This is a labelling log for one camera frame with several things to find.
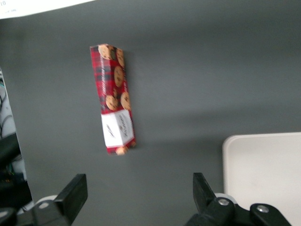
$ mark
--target red tartan pattern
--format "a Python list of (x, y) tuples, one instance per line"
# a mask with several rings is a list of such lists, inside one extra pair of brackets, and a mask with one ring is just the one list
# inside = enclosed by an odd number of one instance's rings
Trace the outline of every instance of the red tartan pattern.
[[(112, 47), (113, 55), (111, 55), (111, 56), (113, 59), (103, 58), (98, 51), (98, 47), (99, 47), (99, 45), (90, 47), (90, 53), (91, 53), (91, 60), (92, 60), (92, 68), (94, 70), (94, 77), (95, 77), (97, 93), (98, 93), (100, 104), (101, 104), (101, 114), (108, 114), (108, 113), (123, 110), (123, 107), (121, 106), (121, 103), (120, 103), (120, 97), (123, 92), (128, 92), (127, 76), (126, 76), (125, 67), (124, 66), (122, 67), (121, 64), (117, 60), (117, 55), (116, 55), (117, 48), (116, 47)], [(123, 83), (120, 87), (116, 86), (115, 80), (114, 80), (114, 70), (117, 66), (122, 68), (122, 71), (124, 74)], [(114, 96), (114, 89), (117, 92), (116, 98), (118, 100), (118, 107), (115, 111), (112, 111), (108, 108), (108, 106), (106, 104), (106, 96), (108, 96), (108, 95)], [(129, 148), (133, 142), (135, 142), (135, 138), (133, 138), (131, 141), (129, 141), (124, 146)], [(115, 154), (117, 147), (107, 148), (108, 154)]]

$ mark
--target metal screw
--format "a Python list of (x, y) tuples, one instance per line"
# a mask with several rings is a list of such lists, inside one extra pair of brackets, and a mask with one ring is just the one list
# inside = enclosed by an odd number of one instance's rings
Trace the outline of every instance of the metal screw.
[(0, 212), (0, 218), (5, 217), (7, 214), (7, 211)]
[(269, 212), (268, 207), (263, 206), (263, 205), (257, 206), (257, 210), (258, 210), (259, 212), (261, 212), (261, 213), (268, 213), (268, 212)]
[(39, 206), (39, 208), (40, 208), (40, 209), (44, 209), (44, 208), (46, 208), (47, 206), (49, 206), (49, 204), (48, 204), (47, 202), (44, 202), (44, 203), (42, 203), (42, 204)]
[(229, 201), (226, 199), (219, 199), (218, 203), (222, 206), (228, 206), (229, 205)]

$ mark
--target red plaid box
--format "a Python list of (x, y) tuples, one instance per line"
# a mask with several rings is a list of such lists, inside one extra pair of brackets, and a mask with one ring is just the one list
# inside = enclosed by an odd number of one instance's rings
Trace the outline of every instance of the red plaid box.
[(136, 141), (123, 51), (102, 44), (90, 47), (90, 52), (108, 154), (125, 154)]

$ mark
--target white paper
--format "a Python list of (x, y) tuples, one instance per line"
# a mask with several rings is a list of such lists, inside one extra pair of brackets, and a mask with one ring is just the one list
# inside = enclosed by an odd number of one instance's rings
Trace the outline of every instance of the white paper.
[(94, 0), (0, 0), (0, 19), (27, 16)]
[(134, 138), (129, 111), (102, 114), (103, 136), (107, 147), (123, 146)]

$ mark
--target cookie illustration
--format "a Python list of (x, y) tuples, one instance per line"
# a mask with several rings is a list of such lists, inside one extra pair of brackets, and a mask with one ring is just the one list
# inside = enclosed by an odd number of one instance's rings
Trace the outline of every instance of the cookie illustration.
[(123, 155), (123, 154), (126, 154), (128, 151), (128, 148), (126, 146), (124, 147), (119, 147), (116, 149), (116, 154), (117, 155)]
[(118, 100), (115, 98), (115, 97), (113, 97), (113, 96), (107, 96), (106, 98), (105, 98), (105, 103), (106, 103), (106, 105), (108, 106), (108, 108), (110, 109), (110, 110), (112, 110), (112, 111), (115, 111), (115, 110), (117, 110), (117, 107), (118, 107)]
[(114, 70), (114, 80), (117, 87), (121, 87), (123, 83), (123, 71), (121, 67), (117, 66)]
[(124, 109), (126, 109), (128, 111), (131, 110), (130, 96), (129, 96), (128, 92), (124, 92), (121, 94), (120, 102)]
[(121, 49), (117, 49), (116, 50), (116, 54), (117, 54), (117, 59), (118, 59), (118, 62), (120, 63), (120, 65), (122, 67), (124, 67), (124, 58), (123, 58), (123, 51)]
[(98, 52), (104, 59), (112, 60), (112, 54), (111, 54), (112, 51), (114, 51), (113, 46), (109, 46), (109, 45), (98, 46)]

